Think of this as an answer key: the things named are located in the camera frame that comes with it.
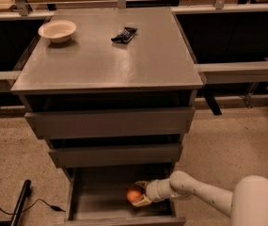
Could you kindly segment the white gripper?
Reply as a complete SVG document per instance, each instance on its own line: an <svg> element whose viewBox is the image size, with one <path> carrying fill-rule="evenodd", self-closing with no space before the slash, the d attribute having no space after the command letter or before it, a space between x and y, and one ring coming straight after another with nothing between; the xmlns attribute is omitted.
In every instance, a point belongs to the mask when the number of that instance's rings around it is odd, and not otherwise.
<svg viewBox="0 0 268 226"><path fill-rule="evenodd" d="M146 195L142 194L136 201L132 202L134 207L142 207L153 202L162 202L164 197L164 180L137 181L134 186L146 189Z"/></svg>

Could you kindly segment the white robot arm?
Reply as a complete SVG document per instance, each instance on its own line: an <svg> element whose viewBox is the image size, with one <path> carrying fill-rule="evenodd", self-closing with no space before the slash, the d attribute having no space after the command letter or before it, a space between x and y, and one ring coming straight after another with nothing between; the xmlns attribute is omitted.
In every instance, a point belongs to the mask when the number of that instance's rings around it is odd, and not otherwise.
<svg viewBox="0 0 268 226"><path fill-rule="evenodd" d="M138 194L130 203L135 207L191 194L229 217L230 226L268 226L268 179L261 176L244 177L233 191L202 183L180 170L166 179L138 181L134 186Z"/></svg>

